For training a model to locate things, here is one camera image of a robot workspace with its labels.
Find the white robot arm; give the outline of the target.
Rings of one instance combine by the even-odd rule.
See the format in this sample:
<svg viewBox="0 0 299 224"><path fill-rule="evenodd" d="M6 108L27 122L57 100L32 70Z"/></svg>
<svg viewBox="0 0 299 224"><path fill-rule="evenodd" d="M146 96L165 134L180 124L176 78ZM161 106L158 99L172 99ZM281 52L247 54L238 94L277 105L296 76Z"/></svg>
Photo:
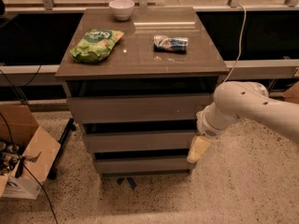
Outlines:
<svg viewBox="0 0 299 224"><path fill-rule="evenodd" d="M196 114L198 134L191 142L188 163L196 163L216 138L242 119L251 119L299 142L299 105L268 97L258 82L226 81L213 93L213 103Z"/></svg>

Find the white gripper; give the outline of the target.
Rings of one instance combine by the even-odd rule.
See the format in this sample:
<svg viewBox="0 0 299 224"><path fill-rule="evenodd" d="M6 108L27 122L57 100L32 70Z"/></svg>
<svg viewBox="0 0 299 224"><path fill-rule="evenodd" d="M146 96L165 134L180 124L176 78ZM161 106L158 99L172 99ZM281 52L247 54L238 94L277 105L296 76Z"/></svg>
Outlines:
<svg viewBox="0 0 299 224"><path fill-rule="evenodd" d="M196 114L197 131L204 136L195 136L187 156L187 162L196 163L209 148L211 142L208 138L216 138L224 133L225 120L222 115L205 108Z"/></svg>

